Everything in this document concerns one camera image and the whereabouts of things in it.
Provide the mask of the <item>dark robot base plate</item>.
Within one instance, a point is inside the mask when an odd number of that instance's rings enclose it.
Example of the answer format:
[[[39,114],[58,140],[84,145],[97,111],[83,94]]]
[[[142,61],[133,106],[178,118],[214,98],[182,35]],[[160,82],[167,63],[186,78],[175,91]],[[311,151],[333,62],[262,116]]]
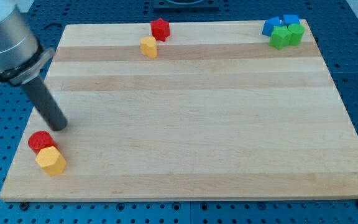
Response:
[[[219,9],[219,0],[152,0],[155,11]]]

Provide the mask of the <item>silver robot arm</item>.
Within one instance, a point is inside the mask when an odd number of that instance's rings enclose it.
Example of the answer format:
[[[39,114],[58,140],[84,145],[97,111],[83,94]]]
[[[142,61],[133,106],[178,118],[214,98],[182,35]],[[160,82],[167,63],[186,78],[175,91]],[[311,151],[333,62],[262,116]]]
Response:
[[[68,121],[40,76],[55,49],[44,48],[14,1],[0,1],[0,82],[19,86],[53,131]]]

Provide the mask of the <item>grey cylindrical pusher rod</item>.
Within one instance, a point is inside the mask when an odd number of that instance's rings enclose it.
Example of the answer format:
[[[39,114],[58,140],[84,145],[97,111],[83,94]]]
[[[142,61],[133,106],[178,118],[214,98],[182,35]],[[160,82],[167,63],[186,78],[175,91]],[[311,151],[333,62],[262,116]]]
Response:
[[[22,83],[21,88],[52,131],[66,128],[68,120],[39,75]]]

